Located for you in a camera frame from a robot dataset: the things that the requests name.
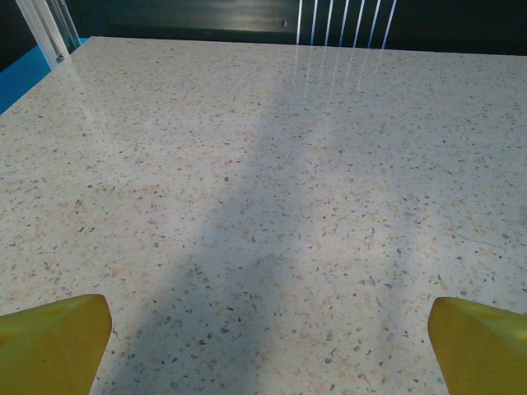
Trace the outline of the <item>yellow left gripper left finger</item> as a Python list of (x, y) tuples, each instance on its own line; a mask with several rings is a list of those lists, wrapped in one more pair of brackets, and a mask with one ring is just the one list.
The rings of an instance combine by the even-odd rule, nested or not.
[(0, 395), (89, 395), (111, 329), (100, 294), (0, 316)]

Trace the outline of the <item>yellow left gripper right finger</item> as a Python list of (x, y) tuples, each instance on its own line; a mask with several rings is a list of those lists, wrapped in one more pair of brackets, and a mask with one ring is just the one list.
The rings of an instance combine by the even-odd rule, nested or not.
[(527, 395), (527, 315), (440, 297), (427, 331), (449, 395)]

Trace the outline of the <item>aluminium frame post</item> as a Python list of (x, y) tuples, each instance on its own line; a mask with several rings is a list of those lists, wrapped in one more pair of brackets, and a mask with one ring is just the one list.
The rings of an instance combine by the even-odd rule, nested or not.
[(66, 0), (16, 0), (51, 70), (81, 45)]

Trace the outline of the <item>blue table edge trim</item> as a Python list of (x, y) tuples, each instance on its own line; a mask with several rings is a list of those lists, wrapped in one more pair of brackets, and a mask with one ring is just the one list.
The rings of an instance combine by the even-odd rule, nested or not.
[(51, 72), (42, 51), (36, 45), (0, 71), (0, 114)]

